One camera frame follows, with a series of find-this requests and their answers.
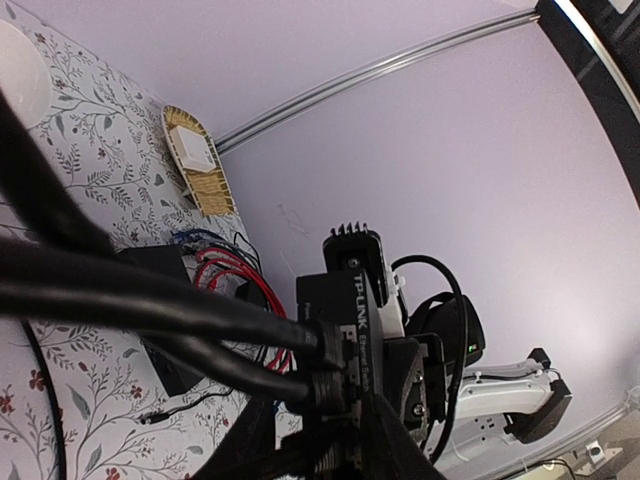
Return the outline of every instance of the white box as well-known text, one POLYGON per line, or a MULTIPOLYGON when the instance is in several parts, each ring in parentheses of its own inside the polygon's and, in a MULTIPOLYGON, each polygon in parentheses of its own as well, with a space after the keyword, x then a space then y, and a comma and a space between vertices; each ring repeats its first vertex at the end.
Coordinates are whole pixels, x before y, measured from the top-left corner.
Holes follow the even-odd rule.
POLYGON ((217 168, 209 145, 202 135, 177 126, 169 132, 182 168, 209 173, 217 168))

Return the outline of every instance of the wooden tray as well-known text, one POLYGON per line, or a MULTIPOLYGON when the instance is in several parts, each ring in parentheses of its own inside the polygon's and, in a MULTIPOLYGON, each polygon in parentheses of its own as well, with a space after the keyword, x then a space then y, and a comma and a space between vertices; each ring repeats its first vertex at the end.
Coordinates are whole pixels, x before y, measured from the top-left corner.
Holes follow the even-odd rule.
POLYGON ((229 184, 222 170, 222 164, 220 163, 220 157, 216 152, 216 147, 213 145, 209 134, 204 129, 202 124, 190 113, 184 110, 167 105, 164 107, 162 115, 162 127, 164 128, 164 136, 169 145, 169 150, 173 156, 173 160, 178 166, 182 177, 187 182, 187 187, 191 192, 193 201, 198 207, 198 210, 203 215, 224 215, 229 213, 237 213, 235 204, 233 203, 233 197, 231 196, 231 190, 229 184), (169 132, 176 126, 181 126, 199 135, 202 135, 207 141, 211 156, 216 162, 217 168, 209 173, 196 172, 194 170, 187 170, 182 168, 182 164, 178 160, 178 154, 176 147, 171 140, 169 132))

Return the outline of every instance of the lavender wall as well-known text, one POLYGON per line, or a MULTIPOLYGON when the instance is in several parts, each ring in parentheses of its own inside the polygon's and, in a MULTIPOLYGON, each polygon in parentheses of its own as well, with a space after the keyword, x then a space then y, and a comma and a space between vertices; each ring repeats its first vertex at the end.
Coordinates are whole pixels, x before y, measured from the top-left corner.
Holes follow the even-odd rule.
MULTIPOLYGON (((390 259, 421 252, 453 269, 483 320, 484 363, 547 350, 575 394, 547 440, 604 413, 633 380, 640 215, 594 112, 537 26, 340 95, 223 161, 289 311, 294 278, 323 271, 329 228, 367 221, 390 259)), ((406 274, 412 307, 445 288, 426 269, 406 274)))
POLYGON ((535 0, 18 0, 218 138, 363 64, 535 0))

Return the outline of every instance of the black cord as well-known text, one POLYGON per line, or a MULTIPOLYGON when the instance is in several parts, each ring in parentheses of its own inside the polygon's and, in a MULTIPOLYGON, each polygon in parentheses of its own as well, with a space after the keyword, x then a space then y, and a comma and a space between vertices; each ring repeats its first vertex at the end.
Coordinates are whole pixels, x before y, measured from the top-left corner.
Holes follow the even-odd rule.
POLYGON ((0 239, 0 249, 3 314, 198 335, 309 355, 322 348, 309 326, 161 274, 7 239, 0 239))
POLYGON ((180 342, 171 337, 146 338, 150 338, 154 347, 176 363, 192 367, 209 378, 249 395, 294 403, 304 402, 309 396, 310 385, 305 380, 267 370, 214 340, 193 335, 182 335, 180 342))
POLYGON ((0 189, 27 228, 50 245, 116 259, 109 236, 80 210, 0 91, 0 189))
POLYGON ((468 337, 468 325, 467 325, 467 305, 462 297, 462 291, 460 285, 456 280, 456 277, 451 271, 440 261, 435 258, 428 257, 426 255, 409 255, 402 257, 391 264, 391 268, 395 271, 398 268, 411 263, 425 263, 431 265, 437 269, 449 282, 451 291, 456 302, 458 310, 458 349, 456 352, 455 363, 453 366, 453 375, 451 377, 451 385, 449 386, 449 402, 447 404, 447 416, 442 429, 442 434, 438 440, 438 444, 431 454, 429 460, 431 463, 436 463, 442 452, 444 452, 449 439, 451 438, 451 432, 453 431, 453 424, 456 419, 456 405, 458 403, 458 391, 460 390, 460 384, 462 383, 462 375, 464 367, 467 361, 467 337, 468 337))
POLYGON ((51 378, 51 372, 47 366, 47 362, 42 354, 40 344, 36 338, 33 329, 28 321, 22 321, 22 328, 31 345, 33 354, 36 357, 38 368, 42 374, 42 381, 44 382, 45 390, 47 391, 47 398, 49 399, 49 407, 51 408, 51 423, 53 424, 53 434, 56 439, 56 453, 58 456, 58 478, 60 480, 67 480, 67 452, 64 445, 64 430, 62 429, 62 417, 60 416, 60 405, 58 403, 58 396, 53 388, 53 380, 51 378))
MULTIPOLYGON (((269 349, 267 347, 265 347, 264 345, 262 347, 260 347, 260 349, 258 350, 258 354, 256 355, 256 359, 255 362, 259 365, 264 365, 264 361, 267 358, 267 353, 269 352, 269 349)), ((233 388, 228 388, 225 392, 213 392, 213 393, 206 393, 204 395, 202 395, 200 398, 198 398, 197 400, 188 403, 187 405, 181 405, 179 407, 175 407, 172 408, 171 410, 167 410, 165 412, 155 412, 155 413, 150 413, 147 415, 143 415, 142 417, 140 417, 140 422, 147 424, 147 425, 151 425, 154 423, 158 423, 158 422, 162 422, 164 420, 168 420, 169 418, 171 418, 173 415, 175 415, 178 412, 184 412, 186 410, 190 410, 194 407, 197 407, 198 405, 200 405, 202 402, 204 402, 205 400, 212 398, 212 397, 228 397, 229 395, 231 395, 233 393, 233 388)))
POLYGON ((427 443, 429 442, 429 437, 431 436, 431 432, 433 431, 434 424, 435 422, 431 422, 429 424, 429 426, 427 427, 427 436, 422 442, 420 442, 420 450, 422 450, 423 452, 424 452, 424 449, 427 448, 427 443))
POLYGON ((569 475, 571 475, 571 479, 577 480, 578 475, 573 471, 573 468, 571 467, 571 465, 569 465, 567 461, 563 460, 562 458, 549 458, 546 460, 539 460, 537 462, 532 463, 531 465, 527 465, 526 467, 523 467, 520 470, 509 473, 508 475, 505 475, 504 477, 500 477, 496 480, 509 480, 511 478, 514 478, 516 475, 521 475, 525 472, 528 472, 529 470, 533 470, 538 467, 544 467, 545 465, 560 465, 562 467, 565 467, 569 472, 569 475))
POLYGON ((193 401, 191 403, 188 403, 187 405, 180 405, 179 407, 172 408, 171 410, 167 410, 165 412, 149 413, 149 414, 141 416, 138 420, 140 421, 140 423, 142 423, 144 425, 153 425, 154 423, 163 422, 165 420, 168 420, 169 418, 174 416, 176 413, 180 413, 180 412, 184 412, 186 410, 190 410, 193 407, 196 407, 196 406, 200 405, 202 402, 204 402, 205 400, 207 400, 209 398, 213 398, 213 397, 228 397, 229 395, 231 395, 231 393, 233 393, 233 388, 229 388, 225 392, 205 393, 200 398, 198 398, 197 400, 195 400, 195 401, 193 401))
POLYGON ((512 380, 522 380, 523 378, 529 378, 532 376, 535 376, 538 372, 530 372, 530 373, 524 373, 522 375, 513 375, 513 376, 503 376, 503 375, 487 375, 487 374, 480 374, 480 375, 467 375, 466 377, 462 377, 463 380, 473 380, 473 379, 478 379, 478 380, 504 380, 504 381, 512 381, 512 380))
POLYGON ((258 264, 258 269, 260 270, 260 273, 262 273, 262 259, 260 258, 260 253, 258 253, 258 250, 256 249, 256 247, 254 247, 253 244, 249 240, 247 240, 247 238, 242 234, 242 232, 236 231, 233 234, 233 243, 235 243, 238 246, 238 248, 240 248, 240 246, 238 245, 238 242, 236 242, 237 237, 240 237, 244 241, 244 243, 249 245, 249 247, 253 251, 253 255, 251 255, 251 257, 255 259, 255 261, 258 264))

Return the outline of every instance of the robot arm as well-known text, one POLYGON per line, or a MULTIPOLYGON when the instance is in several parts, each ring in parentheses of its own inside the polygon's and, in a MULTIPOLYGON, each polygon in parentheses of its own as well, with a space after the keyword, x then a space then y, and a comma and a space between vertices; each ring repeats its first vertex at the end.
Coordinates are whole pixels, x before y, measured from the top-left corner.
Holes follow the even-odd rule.
MULTIPOLYGON (((446 471, 493 449, 531 443, 550 433, 571 400, 550 365, 544 351, 536 349, 515 365, 467 369, 458 394, 457 425, 438 468, 446 471)), ((431 438, 438 438, 438 430, 431 438)), ((428 443, 427 454, 434 445, 428 443)))

